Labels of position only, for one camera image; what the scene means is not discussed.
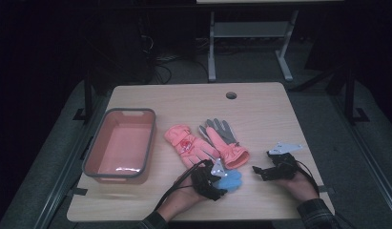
hand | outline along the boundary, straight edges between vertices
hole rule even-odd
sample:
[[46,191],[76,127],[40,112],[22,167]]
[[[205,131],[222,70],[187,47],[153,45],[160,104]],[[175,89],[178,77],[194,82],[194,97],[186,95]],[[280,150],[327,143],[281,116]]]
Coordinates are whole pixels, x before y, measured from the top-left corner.
[[190,177],[187,177],[180,185],[180,187],[183,188],[179,188],[172,192],[157,209],[157,212],[166,221],[170,221],[178,214],[187,211],[197,203],[207,199],[198,194],[191,185],[193,185],[192,180]]
[[301,202],[319,198],[312,184],[301,172],[297,172],[292,179],[278,179],[274,182],[287,189],[294,198]]

table leg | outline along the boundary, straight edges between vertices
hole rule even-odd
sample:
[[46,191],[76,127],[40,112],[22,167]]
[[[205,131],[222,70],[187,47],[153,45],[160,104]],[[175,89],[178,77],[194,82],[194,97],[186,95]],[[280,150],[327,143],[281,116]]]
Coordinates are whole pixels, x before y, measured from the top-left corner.
[[276,57],[279,62],[279,66],[281,67],[282,74],[284,75],[284,78],[287,81],[292,81],[293,76],[291,75],[290,69],[288,68],[287,62],[285,61],[284,57],[285,57],[285,53],[287,52],[288,44],[290,43],[291,35],[293,34],[298,13],[299,13],[298,10],[293,11],[291,19],[288,23],[287,32],[284,36],[284,43],[281,49],[276,51]]
[[211,12],[210,52],[208,53],[208,82],[216,82],[216,61],[214,59],[214,12]]

pink tray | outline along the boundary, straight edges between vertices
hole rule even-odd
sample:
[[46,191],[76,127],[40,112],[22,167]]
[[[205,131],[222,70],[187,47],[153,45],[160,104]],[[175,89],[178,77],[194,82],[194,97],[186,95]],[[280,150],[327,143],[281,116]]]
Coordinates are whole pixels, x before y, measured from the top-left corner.
[[145,182],[154,134],[151,109],[107,111],[83,162],[83,172],[99,182]]

table hole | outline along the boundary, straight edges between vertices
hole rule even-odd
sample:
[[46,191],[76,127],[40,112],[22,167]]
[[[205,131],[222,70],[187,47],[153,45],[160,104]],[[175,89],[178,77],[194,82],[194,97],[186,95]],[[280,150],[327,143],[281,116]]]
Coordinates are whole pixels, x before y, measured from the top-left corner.
[[228,99],[236,99],[237,98],[237,94],[234,93],[234,92],[229,92],[229,93],[226,94],[226,97]]

pink glove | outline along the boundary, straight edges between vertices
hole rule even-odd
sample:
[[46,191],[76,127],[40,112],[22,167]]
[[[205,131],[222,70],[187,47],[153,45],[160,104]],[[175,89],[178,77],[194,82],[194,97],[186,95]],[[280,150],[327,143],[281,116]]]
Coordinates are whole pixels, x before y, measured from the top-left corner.
[[199,126],[199,131],[219,151],[227,169],[240,167],[249,160],[249,152],[239,146],[231,127],[225,120],[207,119],[207,128]]
[[186,125],[171,127],[165,133],[165,139],[175,147],[188,169],[201,160],[219,158],[219,152],[205,140],[191,135]]
[[249,152],[246,148],[239,146],[239,143],[227,145],[214,128],[207,127],[206,130],[227,169],[236,169],[249,160]]

